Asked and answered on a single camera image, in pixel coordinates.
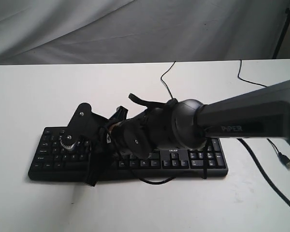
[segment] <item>white table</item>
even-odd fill
[[[0,66],[0,232],[290,231],[290,209],[235,139],[222,139],[224,179],[80,184],[31,182],[27,171],[43,128],[66,126],[81,102],[109,117],[128,99],[162,101],[170,63]],[[260,88],[237,79],[238,61],[176,63],[165,76],[179,100],[203,103]],[[290,60],[244,61],[241,76],[272,85],[290,79]],[[290,158],[289,145],[274,139]],[[265,139],[249,139],[264,169],[290,199],[290,171]]]

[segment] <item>robotic arm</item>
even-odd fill
[[[201,148],[207,138],[279,137],[290,144],[290,80],[210,105],[193,99],[161,103],[133,94],[129,98],[146,109],[126,119],[128,110],[120,106],[106,119],[82,103],[67,126],[64,148],[78,149],[84,140],[92,144],[91,174],[85,180],[91,185],[118,158],[117,149],[123,156],[147,159],[154,149]]]

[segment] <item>black keyboard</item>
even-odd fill
[[[65,127],[44,129],[31,163],[28,176],[37,181],[83,182],[87,175],[88,155],[80,151],[68,152],[60,145]],[[99,181],[127,180],[136,176],[152,177],[204,177],[225,176],[228,166],[218,139],[212,139],[207,151],[157,150],[147,160],[130,154],[114,163],[101,175]]]

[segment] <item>spacebar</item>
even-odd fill
[[[86,170],[88,162],[67,162],[65,169],[67,170]]]

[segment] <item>gray fabric backdrop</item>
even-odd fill
[[[271,58],[290,0],[0,0],[0,64]]]

